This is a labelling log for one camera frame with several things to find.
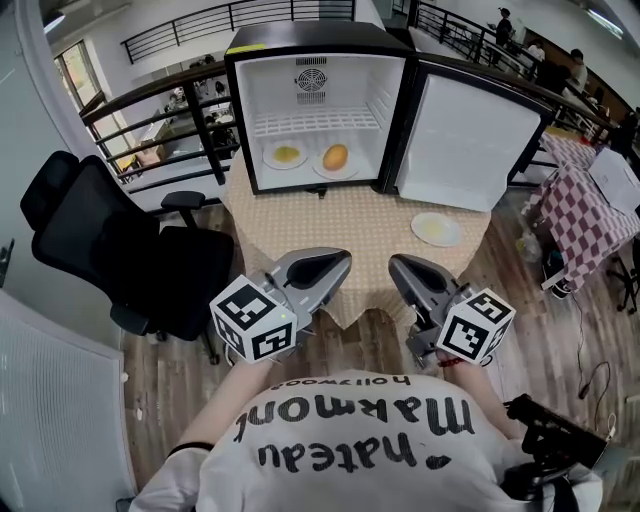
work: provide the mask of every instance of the window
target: window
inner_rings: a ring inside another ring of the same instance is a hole
[[[95,71],[89,59],[84,41],[73,45],[54,59],[66,89],[77,112],[86,107],[96,95],[102,92]],[[114,115],[100,119],[93,126],[95,134],[105,137],[122,127]],[[120,135],[99,146],[105,157],[117,155],[131,149],[127,139]]]

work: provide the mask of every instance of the bracelet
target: bracelet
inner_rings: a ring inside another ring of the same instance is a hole
[[[448,359],[447,361],[438,361],[438,366],[440,368],[448,368],[449,366],[454,366],[458,363],[463,363],[464,359],[460,359],[459,357],[454,357],[453,359]]]

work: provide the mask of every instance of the beige tablecloth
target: beige tablecloth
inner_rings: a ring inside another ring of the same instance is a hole
[[[222,201],[235,221],[247,275],[270,269],[295,249],[324,246],[351,252],[351,273],[325,307],[343,329],[374,308],[385,310],[398,325],[411,325],[415,314],[389,276],[389,258],[412,254],[457,277],[473,258],[491,219],[489,213],[406,201],[367,186],[331,188],[324,199],[308,192],[254,196],[241,151],[227,176]],[[411,231],[411,219],[421,212],[440,212],[457,221],[463,233],[460,245],[443,249],[419,240]]]

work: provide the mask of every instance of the mini fridge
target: mini fridge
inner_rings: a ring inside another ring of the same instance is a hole
[[[515,89],[370,23],[243,27],[225,63],[254,194],[370,185],[489,211],[550,120]]]

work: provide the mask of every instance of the ceiling light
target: ceiling light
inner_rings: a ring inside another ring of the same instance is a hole
[[[54,28],[60,25],[60,23],[62,23],[62,20],[64,20],[65,17],[66,15],[60,11],[51,11],[44,19],[44,33],[48,34],[51,32]]]
[[[601,14],[598,14],[593,9],[588,9],[587,10],[587,14],[589,16],[591,16],[594,20],[596,20],[598,23],[600,23],[600,25],[602,25],[604,28],[606,28],[609,32],[611,32],[618,39],[622,39],[624,31],[618,25],[614,25],[607,18],[605,18]]]

